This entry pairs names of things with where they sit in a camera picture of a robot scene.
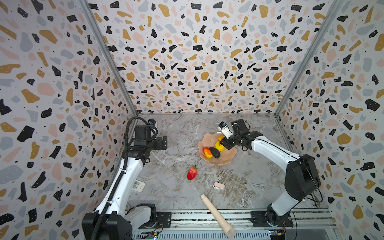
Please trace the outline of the yellow fake apple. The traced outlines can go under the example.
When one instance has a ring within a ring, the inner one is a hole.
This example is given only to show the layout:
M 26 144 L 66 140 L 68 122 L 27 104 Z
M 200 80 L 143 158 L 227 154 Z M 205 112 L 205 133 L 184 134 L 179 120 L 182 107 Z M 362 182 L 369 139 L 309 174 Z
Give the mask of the yellow fake apple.
M 215 148 L 219 151 L 219 152 L 223 152 L 226 148 L 221 144 L 221 141 L 225 138 L 225 136 L 219 136 L 218 137 L 218 140 L 215 144 Z

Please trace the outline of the dark fake avocado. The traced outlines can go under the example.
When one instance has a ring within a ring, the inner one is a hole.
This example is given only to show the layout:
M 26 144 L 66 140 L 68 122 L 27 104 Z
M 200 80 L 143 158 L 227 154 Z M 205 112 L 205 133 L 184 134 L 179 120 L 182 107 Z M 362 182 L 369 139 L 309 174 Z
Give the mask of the dark fake avocado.
M 212 152 L 212 154 L 213 154 L 213 158 L 215 158 L 215 159 L 219 159 L 219 158 L 221 157 L 221 153 L 220 153 L 219 150 L 217 150 L 217 149 L 214 148 L 214 147 L 210 147 L 209 149 L 211 150 L 211 152 Z

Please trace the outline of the pink scalloped fruit bowl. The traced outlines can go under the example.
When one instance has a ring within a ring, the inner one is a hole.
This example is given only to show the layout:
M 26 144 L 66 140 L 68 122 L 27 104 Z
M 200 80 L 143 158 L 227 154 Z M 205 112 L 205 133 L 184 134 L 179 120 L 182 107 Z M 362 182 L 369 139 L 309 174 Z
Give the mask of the pink scalloped fruit bowl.
M 221 144 L 221 140 L 224 138 L 222 133 L 205 134 L 203 139 L 198 142 L 200 157 L 211 165 L 229 164 L 236 155 L 237 149 L 226 149 Z

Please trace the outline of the red yellow fake mango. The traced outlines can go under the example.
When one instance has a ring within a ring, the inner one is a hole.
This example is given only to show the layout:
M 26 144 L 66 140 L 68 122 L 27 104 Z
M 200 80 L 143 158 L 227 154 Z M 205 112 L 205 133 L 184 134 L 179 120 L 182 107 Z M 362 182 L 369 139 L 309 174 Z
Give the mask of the red yellow fake mango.
M 207 147 L 203 148 L 203 153 L 207 159 L 211 159 L 213 157 L 211 150 Z

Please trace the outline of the red fake strawberry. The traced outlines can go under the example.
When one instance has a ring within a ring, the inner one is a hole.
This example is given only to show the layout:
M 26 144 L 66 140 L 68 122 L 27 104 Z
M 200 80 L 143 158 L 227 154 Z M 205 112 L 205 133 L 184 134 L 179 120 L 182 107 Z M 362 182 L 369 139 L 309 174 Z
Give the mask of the red fake strawberry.
M 187 179 L 192 181 L 198 175 L 198 169 L 196 167 L 191 167 L 188 171 Z

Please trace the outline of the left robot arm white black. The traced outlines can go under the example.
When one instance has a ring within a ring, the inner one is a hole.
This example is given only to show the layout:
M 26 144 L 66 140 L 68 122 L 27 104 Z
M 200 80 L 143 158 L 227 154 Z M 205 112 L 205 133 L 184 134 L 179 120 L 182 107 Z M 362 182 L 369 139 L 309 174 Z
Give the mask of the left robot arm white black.
M 154 228 L 159 222 L 154 204 L 139 204 L 127 210 L 129 196 L 152 151 L 166 150 L 168 138 L 159 137 L 155 120 L 134 128 L 134 137 L 124 143 L 118 173 L 103 201 L 85 214 L 82 228 L 87 240 L 130 240 L 141 227 Z

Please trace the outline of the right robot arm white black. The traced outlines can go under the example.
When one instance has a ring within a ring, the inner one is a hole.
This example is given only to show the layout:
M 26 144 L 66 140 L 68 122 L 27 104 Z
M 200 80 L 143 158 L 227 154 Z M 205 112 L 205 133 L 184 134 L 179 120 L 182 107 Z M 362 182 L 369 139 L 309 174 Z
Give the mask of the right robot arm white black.
M 227 150 L 239 146 L 244 151 L 260 153 L 285 172 L 284 191 L 268 205 L 264 216 L 264 222 L 270 226 L 277 227 L 294 207 L 321 186 L 314 157 L 284 149 L 260 132 L 251 131 L 243 119 L 231 122 L 230 126 L 221 122 L 218 130 L 225 136 L 220 143 Z

